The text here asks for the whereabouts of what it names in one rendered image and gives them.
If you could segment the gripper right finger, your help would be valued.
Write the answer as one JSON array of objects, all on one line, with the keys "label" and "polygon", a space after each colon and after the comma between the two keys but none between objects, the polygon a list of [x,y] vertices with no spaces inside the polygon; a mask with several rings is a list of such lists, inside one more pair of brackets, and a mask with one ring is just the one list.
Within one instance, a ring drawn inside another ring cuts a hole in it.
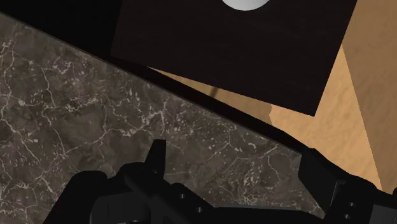
[{"label": "gripper right finger", "polygon": [[324,224],[397,224],[397,193],[349,174],[320,152],[302,152],[299,180],[324,211]]}]

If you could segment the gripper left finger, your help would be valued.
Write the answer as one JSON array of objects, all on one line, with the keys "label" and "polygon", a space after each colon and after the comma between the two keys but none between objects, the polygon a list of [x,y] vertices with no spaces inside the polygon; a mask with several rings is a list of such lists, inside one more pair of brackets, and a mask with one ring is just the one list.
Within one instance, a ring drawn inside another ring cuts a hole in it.
[{"label": "gripper left finger", "polygon": [[153,141],[144,162],[111,178],[75,174],[43,224],[216,224],[215,208],[181,183],[164,180],[166,142]]}]

